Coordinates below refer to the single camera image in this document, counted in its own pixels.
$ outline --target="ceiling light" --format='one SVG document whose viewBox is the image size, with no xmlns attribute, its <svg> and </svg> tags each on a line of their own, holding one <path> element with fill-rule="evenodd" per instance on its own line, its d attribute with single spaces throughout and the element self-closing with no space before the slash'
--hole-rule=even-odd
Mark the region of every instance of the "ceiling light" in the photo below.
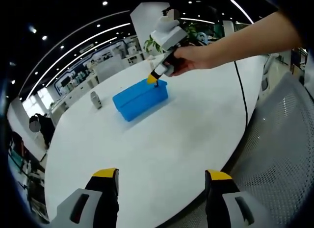
<svg viewBox="0 0 314 228">
<path fill-rule="evenodd" d="M 203 21 L 203 20 L 198 20 L 198 19 L 191 19 L 191 18 L 180 18 L 181 20 L 186 20 L 186 21 L 199 21 L 199 22 L 205 22 L 205 23 L 209 23 L 209 24 L 215 24 L 214 22 L 210 22 L 210 21 Z"/>
<path fill-rule="evenodd" d="M 253 22 L 252 19 L 249 17 L 249 15 L 243 10 L 243 8 L 242 8 L 235 0 L 231 0 L 231 2 L 246 16 L 246 18 L 247 18 L 252 24 L 254 24 L 254 22 Z"/>
<path fill-rule="evenodd" d="M 127 25 L 130 25 L 131 23 L 126 23 L 126 24 L 123 24 L 123 25 L 118 25 L 116 27 L 113 27 L 113 28 L 109 28 L 109 29 L 106 29 L 102 32 L 99 32 L 93 36 L 91 36 L 90 38 L 87 38 L 85 39 L 84 41 L 80 42 L 79 44 L 77 44 L 76 46 L 72 47 L 71 49 L 69 49 L 66 53 L 64 53 L 59 59 L 57 59 L 45 72 L 44 74 L 39 78 L 39 80 L 35 83 L 35 85 L 33 86 L 33 88 L 31 89 L 31 91 L 29 92 L 28 96 L 26 99 L 28 99 L 30 97 L 30 95 L 32 94 L 32 92 L 35 90 L 36 86 L 40 83 L 40 81 L 46 76 L 46 74 L 56 65 L 56 63 L 58 63 L 61 59 L 63 59 L 67 54 L 69 54 L 70 52 L 72 52 L 75 48 L 81 46 L 82 44 L 86 43 L 87 41 L 103 34 L 103 33 L 106 33 L 106 32 L 109 32 L 111 30 L 114 30 L 116 28 L 121 28 L 121 27 L 124 27 L 124 26 L 127 26 Z"/>
<path fill-rule="evenodd" d="M 70 66 L 72 63 L 74 63 L 75 61 L 77 61 L 79 58 L 81 58 L 82 56 L 85 56 L 87 53 L 89 53 L 89 52 L 92 51 L 93 49 L 95 49 L 95 48 L 97 48 L 97 47 L 99 47 L 99 46 L 102 46 L 103 44 L 105 44 L 105 43 L 107 43 L 107 42 L 110 42 L 110 41 L 112 41 L 112 40 L 114 40 L 114 39 L 117 39 L 117 37 L 114 37 L 114 38 L 111 38 L 111 39 L 109 39 L 109 40 L 107 40 L 107 41 L 104 41 L 103 43 L 100 43 L 100 44 L 96 45 L 94 48 L 91 48 L 91 49 L 87 50 L 86 52 L 84 52 L 83 54 L 79 55 L 77 58 L 75 58 L 75 59 L 72 60 L 69 64 L 67 64 L 64 68 L 62 68 L 62 69 L 47 83 L 46 87 L 48 87 L 49 84 L 50 84 L 52 81 L 54 81 L 54 79 L 55 79 L 63 70 L 65 70 L 66 67 L 67 67 L 67 69 L 69 69 L 68 66 Z"/>
<path fill-rule="evenodd" d="M 29 31 L 31 31 L 32 33 L 36 33 L 37 32 L 37 30 L 33 27 L 33 26 L 29 26 L 28 27 L 28 29 L 29 29 Z"/>
</svg>

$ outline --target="white table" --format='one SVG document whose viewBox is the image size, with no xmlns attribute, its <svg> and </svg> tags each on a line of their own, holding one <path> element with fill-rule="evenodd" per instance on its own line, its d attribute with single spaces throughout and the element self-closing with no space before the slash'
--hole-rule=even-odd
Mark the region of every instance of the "white table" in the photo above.
<svg viewBox="0 0 314 228">
<path fill-rule="evenodd" d="M 238 61 L 249 118 L 262 80 L 264 58 Z M 168 82 L 169 99 L 126 122 L 112 97 L 147 77 L 147 61 L 93 88 L 61 117 L 49 149 L 45 196 L 50 219 L 57 206 L 93 173 L 119 171 L 118 228 L 154 228 L 192 202 L 205 188 L 205 170 L 221 170 L 245 129 L 245 110 L 233 63 L 195 70 Z"/>
</svg>

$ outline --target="blue plastic box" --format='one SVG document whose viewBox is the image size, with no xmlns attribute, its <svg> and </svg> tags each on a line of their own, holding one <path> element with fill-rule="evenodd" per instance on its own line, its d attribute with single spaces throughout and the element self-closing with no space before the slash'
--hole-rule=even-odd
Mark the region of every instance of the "blue plastic box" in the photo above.
<svg viewBox="0 0 314 228">
<path fill-rule="evenodd" d="M 125 120 L 131 121 L 137 116 L 168 98 L 167 82 L 159 80 L 148 84 L 144 79 L 115 95 L 112 100 Z"/>
</svg>

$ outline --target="person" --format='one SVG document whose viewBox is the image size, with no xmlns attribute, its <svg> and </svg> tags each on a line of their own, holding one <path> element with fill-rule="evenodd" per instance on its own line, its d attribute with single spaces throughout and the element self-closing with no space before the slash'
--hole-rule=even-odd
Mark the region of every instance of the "person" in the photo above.
<svg viewBox="0 0 314 228">
<path fill-rule="evenodd" d="M 285 6 L 293 0 L 277 1 L 282 2 L 282 10 L 242 30 L 207 46 L 178 48 L 174 52 L 174 56 L 183 58 L 183 63 L 179 67 L 175 67 L 172 76 L 179 76 L 196 69 L 212 69 L 255 55 L 282 52 L 299 47 L 313 47 L 313 39 L 308 36 L 309 33 L 304 25 L 304 23 L 308 23 L 306 17 L 302 19 L 303 14 L 298 17 L 300 12 L 295 12 L 292 7 Z M 304 86 L 313 98 L 314 62 L 311 52 L 309 57 Z"/>
<path fill-rule="evenodd" d="M 44 173 L 45 169 L 40 165 L 39 160 L 24 146 L 22 137 L 15 131 L 11 132 L 11 137 L 14 143 L 14 152 L 16 152 L 26 162 L 30 161 L 33 170 L 38 169 Z"/>
<path fill-rule="evenodd" d="M 29 119 L 29 129 L 32 132 L 40 131 L 43 134 L 46 149 L 48 149 L 55 129 L 51 118 L 35 114 Z"/>
</svg>

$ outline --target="black ceiling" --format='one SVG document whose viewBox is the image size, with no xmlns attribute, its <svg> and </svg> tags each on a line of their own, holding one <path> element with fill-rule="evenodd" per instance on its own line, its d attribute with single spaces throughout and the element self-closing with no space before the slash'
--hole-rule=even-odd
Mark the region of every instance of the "black ceiling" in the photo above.
<svg viewBox="0 0 314 228">
<path fill-rule="evenodd" d="M 131 23 L 130 13 L 141 3 L 145 1 L 166 1 L 178 9 L 181 17 L 194 19 L 203 19 L 218 23 L 218 20 L 233 18 L 234 21 L 249 24 L 248 19 L 239 11 L 230 0 L 105 0 L 108 5 L 103 6 L 104 0 L 7 0 L 5 2 L 6 20 L 2 24 L 2 30 L 5 32 L 4 52 L 6 58 L 6 67 L 8 73 L 8 92 L 11 98 L 16 97 L 20 89 L 38 61 L 65 36 L 76 29 L 90 23 L 98 18 L 125 10 L 130 12 L 112 16 L 96 23 L 88 25 L 84 29 L 75 33 L 66 39 L 62 45 L 64 49 L 57 46 L 35 69 L 38 75 L 32 73 L 27 80 L 21 97 L 25 98 L 38 81 L 40 76 L 51 66 L 60 56 L 67 52 L 83 40 L 117 25 Z M 275 11 L 275 7 L 264 0 L 235 0 L 248 13 L 253 21 L 258 21 Z M 217 10 L 214 15 L 209 6 Z M 34 34 L 28 27 L 32 25 L 37 32 Z M 91 42 L 103 42 L 117 36 L 118 39 L 124 37 L 127 33 L 135 34 L 132 24 L 107 32 Z M 47 40 L 43 41 L 42 36 L 47 35 Z M 47 83 L 56 73 L 56 69 L 63 68 L 71 60 L 74 54 L 78 53 L 81 47 L 69 53 L 64 59 L 58 62 L 45 76 L 41 83 Z M 10 66 L 9 62 L 14 62 L 16 66 Z"/>
</svg>

